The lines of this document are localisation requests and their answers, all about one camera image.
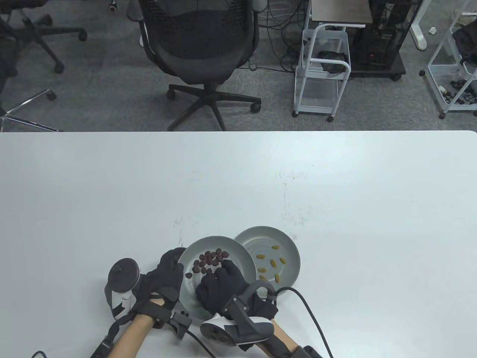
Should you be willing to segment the person's left hand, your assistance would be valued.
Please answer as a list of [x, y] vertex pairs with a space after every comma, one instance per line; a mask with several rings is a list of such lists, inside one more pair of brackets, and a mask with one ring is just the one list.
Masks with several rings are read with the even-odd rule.
[[184, 278], [184, 265], [179, 258], [185, 250], [177, 247], [162, 255], [157, 267], [143, 277], [131, 312], [159, 322], [170, 321]]

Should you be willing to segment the person's right hand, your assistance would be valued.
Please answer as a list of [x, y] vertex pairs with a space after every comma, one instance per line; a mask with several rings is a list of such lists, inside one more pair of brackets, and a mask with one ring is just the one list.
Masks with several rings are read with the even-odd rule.
[[196, 287], [196, 298], [211, 314], [221, 314], [225, 304], [234, 295], [242, 294], [249, 284], [231, 260], [222, 261], [220, 268], [206, 273]]

